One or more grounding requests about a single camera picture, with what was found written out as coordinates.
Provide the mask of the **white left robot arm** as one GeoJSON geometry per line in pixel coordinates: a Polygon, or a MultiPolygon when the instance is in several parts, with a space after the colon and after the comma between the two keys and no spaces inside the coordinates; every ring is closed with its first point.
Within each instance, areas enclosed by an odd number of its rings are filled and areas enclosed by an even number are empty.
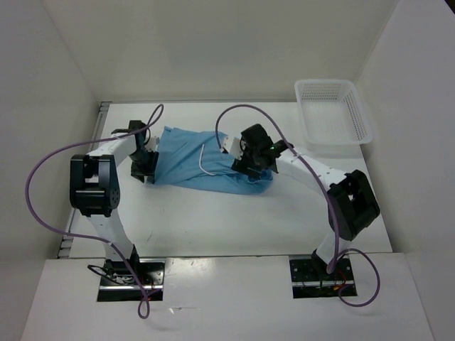
{"type": "Polygon", "coordinates": [[[76,154],[70,160],[70,203],[106,239],[106,267],[132,284],[146,275],[136,247],[129,240],[119,217],[120,185],[117,166],[130,159],[130,175],[145,183],[154,182],[159,153],[146,148],[146,124],[131,120],[126,129],[115,129],[108,141],[88,154],[76,154]]]}

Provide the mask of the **light blue shorts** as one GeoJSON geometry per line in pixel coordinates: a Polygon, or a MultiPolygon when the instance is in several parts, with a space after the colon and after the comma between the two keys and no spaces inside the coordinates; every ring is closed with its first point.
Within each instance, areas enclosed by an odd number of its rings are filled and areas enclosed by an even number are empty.
{"type": "Polygon", "coordinates": [[[166,126],[158,145],[155,185],[174,185],[235,195],[260,195],[273,182],[270,170],[260,178],[231,169],[234,158],[221,153],[213,131],[188,131],[166,126]]]}

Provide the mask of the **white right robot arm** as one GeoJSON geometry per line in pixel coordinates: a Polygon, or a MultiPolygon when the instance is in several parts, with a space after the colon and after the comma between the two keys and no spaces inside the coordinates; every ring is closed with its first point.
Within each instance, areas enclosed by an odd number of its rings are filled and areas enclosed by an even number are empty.
{"type": "Polygon", "coordinates": [[[373,189],[362,171],[338,170],[298,152],[284,139],[273,142],[260,124],[245,129],[239,138],[226,136],[221,151],[234,158],[232,169],[238,173],[254,179],[267,171],[285,175],[326,200],[332,233],[311,256],[313,274],[319,279],[336,272],[338,260],[351,242],[380,215],[373,189]]]}

